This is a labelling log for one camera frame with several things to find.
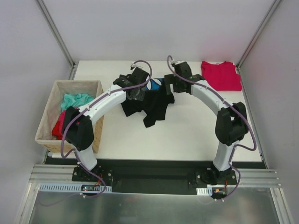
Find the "black flower print t-shirt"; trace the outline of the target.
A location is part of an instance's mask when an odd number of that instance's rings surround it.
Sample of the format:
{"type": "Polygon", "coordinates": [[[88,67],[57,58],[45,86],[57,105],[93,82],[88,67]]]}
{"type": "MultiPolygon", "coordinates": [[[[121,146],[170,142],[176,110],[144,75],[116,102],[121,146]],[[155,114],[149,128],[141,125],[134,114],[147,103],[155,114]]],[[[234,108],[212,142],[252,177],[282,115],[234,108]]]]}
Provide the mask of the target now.
{"type": "Polygon", "coordinates": [[[146,117],[143,123],[148,128],[155,125],[156,121],[165,120],[167,107],[173,103],[175,98],[173,94],[167,94],[164,78],[154,78],[146,86],[143,101],[125,100],[121,106],[127,117],[144,111],[146,117]]]}

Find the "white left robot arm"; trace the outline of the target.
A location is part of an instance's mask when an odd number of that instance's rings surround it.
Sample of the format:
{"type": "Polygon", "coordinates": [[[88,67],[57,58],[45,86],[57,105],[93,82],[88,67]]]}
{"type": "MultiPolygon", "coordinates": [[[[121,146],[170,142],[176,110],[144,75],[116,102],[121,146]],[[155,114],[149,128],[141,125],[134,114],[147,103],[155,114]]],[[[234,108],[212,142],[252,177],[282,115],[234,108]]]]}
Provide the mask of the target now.
{"type": "Polygon", "coordinates": [[[95,166],[97,159],[93,152],[96,123],[103,115],[125,100],[143,100],[150,73],[139,67],[132,69],[128,75],[120,75],[111,87],[91,102],[81,107],[69,107],[65,111],[62,127],[63,141],[75,147],[74,153],[83,167],[83,177],[93,182],[99,176],[95,166]]]}

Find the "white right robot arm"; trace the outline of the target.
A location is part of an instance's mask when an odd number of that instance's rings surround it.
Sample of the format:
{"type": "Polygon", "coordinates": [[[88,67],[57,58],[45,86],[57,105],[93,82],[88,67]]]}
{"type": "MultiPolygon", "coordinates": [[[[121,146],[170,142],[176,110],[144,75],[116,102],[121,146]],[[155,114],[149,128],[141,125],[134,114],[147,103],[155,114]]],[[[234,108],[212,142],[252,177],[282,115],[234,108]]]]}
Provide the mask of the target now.
{"type": "Polygon", "coordinates": [[[199,99],[217,118],[213,137],[207,138],[207,141],[218,142],[210,178],[213,183],[221,184],[232,169],[235,148],[247,133],[252,132],[246,107],[242,102],[227,101],[201,75],[193,75],[187,62],[175,62],[168,56],[167,65],[172,74],[165,76],[166,90],[174,93],[185,92],[199,99]]]}

